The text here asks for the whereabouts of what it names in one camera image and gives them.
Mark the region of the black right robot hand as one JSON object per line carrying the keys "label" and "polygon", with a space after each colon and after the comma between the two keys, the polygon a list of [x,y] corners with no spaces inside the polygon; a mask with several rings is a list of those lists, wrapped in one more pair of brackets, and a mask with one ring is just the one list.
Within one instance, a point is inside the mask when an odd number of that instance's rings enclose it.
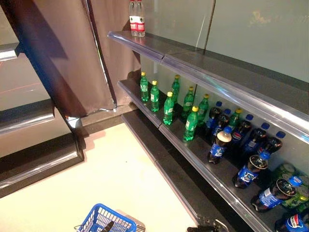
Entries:
{"label": "black right robot hand", "polygon": [[198,225],[197,227],[188,227],[187,232],[229,232],[228,227],[219,220],[215,220],[210,225]]}

